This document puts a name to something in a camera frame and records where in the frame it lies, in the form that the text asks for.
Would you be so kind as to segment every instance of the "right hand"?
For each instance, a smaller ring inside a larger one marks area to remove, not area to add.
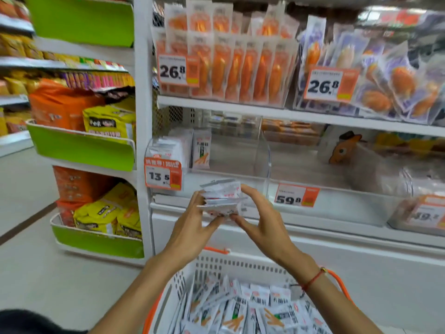
[[[299,250],[287,234],[281,214],[274,210],[269,200],[258,190],[244,184],[241,190],[252,198],[258,208],[259,224],[250,224],[240,215],[231,215],[231,219],[248,234],[265,256],[287,269],[287,260]]]

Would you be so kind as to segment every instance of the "orange price tag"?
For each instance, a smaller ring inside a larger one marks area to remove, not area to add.
[[[409,216],[408,224],[445,228],[445,197],[434,195],[421,197]]]
[[[199,57],[173,54],[158,56],[159,81],[163,84],[199,87]]]
[[[293,184],[279,184],[275,202],[295,206],[314,207],[320,189]]]
[[[349,103],[358,78],[358,69],[313,67],[304,89],[304,99]]]
[[[145,185],[147,187],[181,190],[182,169],[181,162],[157,157],[145,157]]]

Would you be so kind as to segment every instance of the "red string bracelet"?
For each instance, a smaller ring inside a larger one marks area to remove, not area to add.
[[[327,269],[325,269],[324,267],[320,267],[320,272],[317,273],[317,275],[315,277],[313,277],[307,284],[305,284],[304,286],[301,286],[301,289],[303,290],[303,292],[307,292],[308,288],[314,283],[315,280],[318,279],[318,277],[320,275],[322,275],[323,273],[327,273]]]

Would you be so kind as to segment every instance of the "supermarket aisle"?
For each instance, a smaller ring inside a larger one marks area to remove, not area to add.
[[[0,236],[59,198],[53,168],[35,149],[0,157]]]
[[[25,308],[71,329],[91,328],[140,269],[60,251],[48,214],[0,246],[0,309]]]

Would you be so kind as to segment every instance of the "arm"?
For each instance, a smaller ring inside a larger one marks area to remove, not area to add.
[[[269,200],[247,185],[242,185],[241,190],[256,204],[259,224],[252,225],[239,215],[231,218],[246,231],[264,255],[285,268],[301,286],[307,284],[320,271],[319,266],[292,243],[281,214],[274,210]],[[325,275],[319,276],[307,293],[333,334],[382,334]]]
[[[135,334],[171,277],[195,259],[223,218],[203,228],[203,197],[195,192],[173,228],[165,249],[147,261],[144,269],[89,334]]]

